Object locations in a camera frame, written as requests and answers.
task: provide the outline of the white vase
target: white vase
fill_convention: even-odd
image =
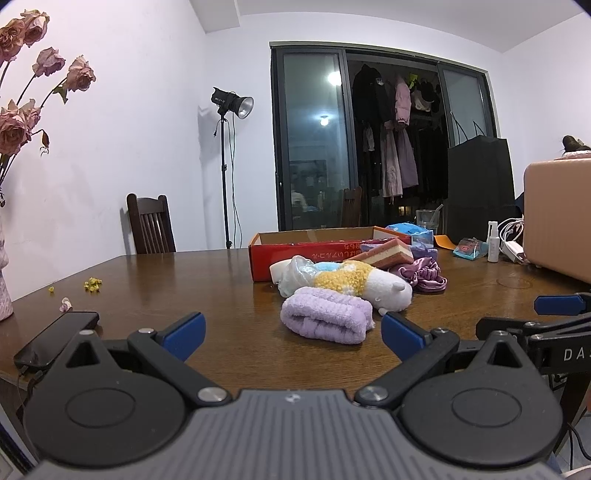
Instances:
[[[2,269],[8,265],[8,255],[4,249],[4,229],[0,222],[0,322],[12,315],[12,300],[8,294]]]

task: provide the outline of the smartphone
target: smartphone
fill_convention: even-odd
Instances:
[[[94,329],[98,321],[96,312],[65,312],[14,356],[14,364],[30,371],[47,370],[75,334]]]

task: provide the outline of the tripod pole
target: tripod pole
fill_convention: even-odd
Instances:
[[[223,192],[223,221],[224,226],[226,227],[226,248],[232,247],[232,242],[230,241],[230,231],[228,229],[228,201],[226,200],[226,170],[228,166],[226,165],[225,160],[225,139],[224,139],[224,129],[223,124],[226,121],[223,114],[222,116],[222,192]]]

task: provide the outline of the light stand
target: light stand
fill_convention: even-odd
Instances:
[[[239,119],[244,119],[252,111],[254,100],[252,97],[239,97],[234,92],[224,92],[215,88],[212,95],[212,102],[219,106],[217,112],[220,114],[220,122],[222,123],[222,193],[223,193],[223,221],[226,229],[226,248],[232,247],[230,241],[230,229],[228,227],[228,200],[226,198],[226,143],[225,143],[225,129],[224,122],[226,122],[226,113],[233,112]]]

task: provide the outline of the glass cup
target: glass cup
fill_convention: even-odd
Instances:
[[[432,230],[435,235],[437,228],[439,228],[439,211],[417,210],[417,225]]]

